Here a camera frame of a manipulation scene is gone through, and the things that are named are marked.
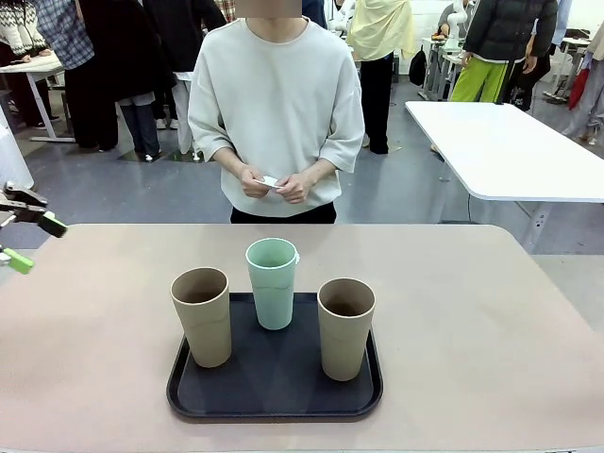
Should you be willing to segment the person's left hand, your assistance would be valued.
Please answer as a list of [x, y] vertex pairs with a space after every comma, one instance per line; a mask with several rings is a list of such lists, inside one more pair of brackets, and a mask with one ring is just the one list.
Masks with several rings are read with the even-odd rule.
[[312, 186], [310, 177], [305, 173], [292, 174], [277, 182], [277, 193], [290, 204], [304, 203]]

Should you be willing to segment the person's right hand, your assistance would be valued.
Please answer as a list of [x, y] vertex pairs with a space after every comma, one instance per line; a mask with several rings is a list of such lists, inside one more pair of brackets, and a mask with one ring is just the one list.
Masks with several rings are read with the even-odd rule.
[[243, 192], [247, 197], [261, 199], [273, 190], [272, 186], [264, 184], [263, 174], [251, 165], [244, 164], [238, 175]]

